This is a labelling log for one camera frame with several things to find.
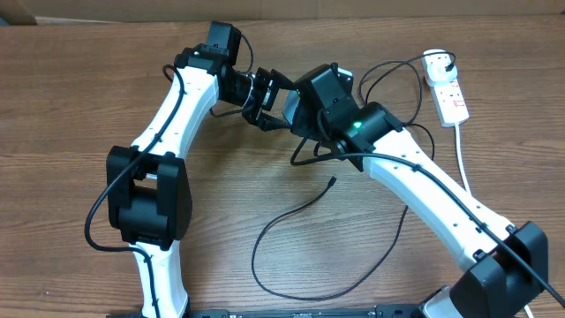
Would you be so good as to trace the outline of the black smartphone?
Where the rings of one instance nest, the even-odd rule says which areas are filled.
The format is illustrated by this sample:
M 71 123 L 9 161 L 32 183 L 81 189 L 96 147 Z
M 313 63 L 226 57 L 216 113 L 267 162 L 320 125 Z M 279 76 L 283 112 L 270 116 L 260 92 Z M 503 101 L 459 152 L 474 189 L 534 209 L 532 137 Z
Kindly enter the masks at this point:
M 297 90 L 289 91 L 287 99 L 282 109 L 282 115 L 290 126 L 293 126 L 293 120 L 300 102 L 299 92 Z

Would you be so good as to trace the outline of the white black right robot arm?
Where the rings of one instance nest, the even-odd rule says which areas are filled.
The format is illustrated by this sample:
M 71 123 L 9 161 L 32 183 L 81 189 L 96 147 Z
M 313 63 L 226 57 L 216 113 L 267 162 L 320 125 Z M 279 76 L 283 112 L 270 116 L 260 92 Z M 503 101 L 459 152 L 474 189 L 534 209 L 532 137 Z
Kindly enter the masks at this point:
M 433 231 L 463 276 L 424 300 L 416 317 L 512 317 L 548 290 L 548 242 L 535 224 L 515 227 L 425 155 L 384 106 L 358 107 L 352 75 L 322 64 L 296 80 L 284 106 L 294 134 L 350 162 L 395 193 Z

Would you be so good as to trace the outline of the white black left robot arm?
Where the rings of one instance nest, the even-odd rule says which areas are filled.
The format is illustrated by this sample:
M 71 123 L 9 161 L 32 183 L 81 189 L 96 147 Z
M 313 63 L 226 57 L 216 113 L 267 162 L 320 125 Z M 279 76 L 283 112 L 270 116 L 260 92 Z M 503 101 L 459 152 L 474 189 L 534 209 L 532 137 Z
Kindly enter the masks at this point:
M 292 83 L 280 72 L 234 69 L 226 49 L 185 49 L 163 67 L 171 83 L 146 130 L 128 147 L 114 146 L 106 160 L 110 225 L 133 253 L 144 303 L 141 317 L 187 317 L 190 299 L 180 242 L 192 218 L 185 159 L 206 114 L 219 102 L 251 113 L 268 106 Z

